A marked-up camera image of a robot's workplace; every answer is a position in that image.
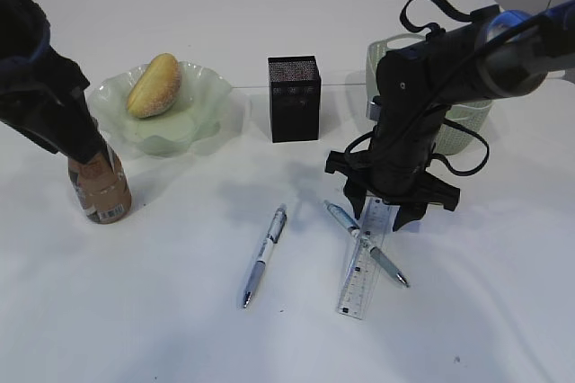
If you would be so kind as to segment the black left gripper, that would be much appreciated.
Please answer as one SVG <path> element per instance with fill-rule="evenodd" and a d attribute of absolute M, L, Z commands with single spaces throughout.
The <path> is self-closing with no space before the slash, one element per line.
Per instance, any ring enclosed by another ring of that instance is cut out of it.
<path fill-rule="evenodd" d="M 88 111 L 89 81 L 71 59 L 49 48 L 39 58 L 1 49 L 1 122 L 40 147 L 86 164 L 107 152 Z"/>

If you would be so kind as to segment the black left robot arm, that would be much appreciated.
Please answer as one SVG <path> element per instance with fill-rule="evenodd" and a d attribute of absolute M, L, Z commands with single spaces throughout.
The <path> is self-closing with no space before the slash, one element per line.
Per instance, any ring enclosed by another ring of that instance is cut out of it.
<path fill-rule="evenodd" d="M 1 122 L 50 153 L 81 164 L 107 151 L 88 110 L 81 68 L 50 45 L 32 0 L 1 0 Z"/>

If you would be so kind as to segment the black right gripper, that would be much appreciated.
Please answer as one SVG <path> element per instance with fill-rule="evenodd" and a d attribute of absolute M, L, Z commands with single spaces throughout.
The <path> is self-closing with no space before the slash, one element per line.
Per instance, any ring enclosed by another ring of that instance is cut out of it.
<path fill-rule="evenodd" d="M 346 177 L 343 193 L 354 218 L 361 218 L 369 193 L 398 207 L 394 232 L 421 220 L 431 204 L 455 210 L 460 190 L 428 172 L 434 141 L 451 106 L 433 103 L 417 114 L 415 102 L 376 99 L 375 104 L 379 116 L 372 130 L 344 151 L 332 151 L 325 161 L 327 174 Z"/>

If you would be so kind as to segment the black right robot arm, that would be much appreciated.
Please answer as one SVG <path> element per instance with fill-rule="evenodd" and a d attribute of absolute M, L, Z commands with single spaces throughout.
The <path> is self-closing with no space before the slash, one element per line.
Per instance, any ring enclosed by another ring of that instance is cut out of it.
<path fill-rule="evenodd" d="M 429 0 L 458 29 L 435 22 L 400 20 L 422 41 L 394 49 L 376 67 L 376 125 L 342 152 L 331 152 L 325 170 L 346 177 L 343 188 L 359 216 L 373 195 L 398 211 L 394 227 L 424 217 L 429 205 L 454 210 L 460 191 L 428 168 L 452 106 L 532 93 L 548 74 L 574 65 L 574 4 L 565 2 L 531 15 L 497 5 L 463 13 L 447 0 Z"/>

